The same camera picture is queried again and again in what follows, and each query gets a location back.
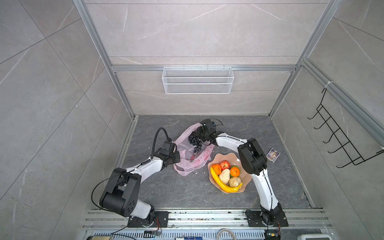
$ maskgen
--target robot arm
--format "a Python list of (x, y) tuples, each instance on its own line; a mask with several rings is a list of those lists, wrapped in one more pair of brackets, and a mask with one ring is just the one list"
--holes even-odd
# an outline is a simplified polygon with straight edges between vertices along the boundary
[(259, 193), (263, 221), (267, 225), (275, 224), (278, 216), (283, 214), (283, 209), (273, 193), (268, 178), (267, 159), (259, 143), (254, 138), (240, 139), (222, 131), (216, 131), (215, 123), (211, 119), (203, 120), (196, 132), (203, 142), (209, 141), (239, 154), (242, 167), (252, 176)]
[(163, 147), (144, 162), (127, 169), (114, 169), (101, 195), (100, 206), (124, 217), (137, 217), (142, 225), (150, 225), (153, 222), (154, 208), (138, 200), (140, 183), (152, 174), (178, 162), (180, 155), (177, 146), (167, 138)]

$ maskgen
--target white wire basket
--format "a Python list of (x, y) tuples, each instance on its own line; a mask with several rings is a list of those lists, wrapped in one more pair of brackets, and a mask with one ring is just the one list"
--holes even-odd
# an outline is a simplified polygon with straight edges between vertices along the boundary
[(233, 71), (230, 67), (166, 67), (162, 80), (166, 94), (230, 93)]

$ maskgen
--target orange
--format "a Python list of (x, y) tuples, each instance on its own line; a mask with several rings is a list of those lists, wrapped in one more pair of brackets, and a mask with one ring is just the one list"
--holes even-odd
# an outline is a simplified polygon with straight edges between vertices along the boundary
[(238, 167), (232, 167), (229, 173), (232, 177), (238, 177), (240, 175), (240, 169)]
[(212, 164), (211, 167), (215, 170), (215, 172), (216, 172), (217, 175), (220, 175), (220, 173), (221, 173), (221, 167), (220, 167), (220, 165), (218, 165), (218, 164)]

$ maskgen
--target steamed bun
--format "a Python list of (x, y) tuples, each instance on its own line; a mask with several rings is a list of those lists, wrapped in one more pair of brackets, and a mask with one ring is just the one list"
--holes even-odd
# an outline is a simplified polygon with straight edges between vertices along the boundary
[(218, 176), (220, 181), (224, 184), (228, 184), (229, 179), (231, 178), (230, 176), (230, 170), (229, 169), (224, 169), (220, 175)]
[(239, 186), (241, 183), (241, 179), (239, 177), (231, 177), (231, 179), (229, 179), (229, 185), (231, 187), (237, 187)]

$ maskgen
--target zip tie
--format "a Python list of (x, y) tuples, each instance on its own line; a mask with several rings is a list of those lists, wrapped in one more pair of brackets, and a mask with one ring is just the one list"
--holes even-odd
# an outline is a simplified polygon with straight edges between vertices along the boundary
[(325, 85), (325, 87), (324, 87), (324, 88), (327, 88), (328, 84), (330, 84), (330, 83), (335, 83), (335, 82), (332, 82), (332, 81), (328, 81), (328, 83)]

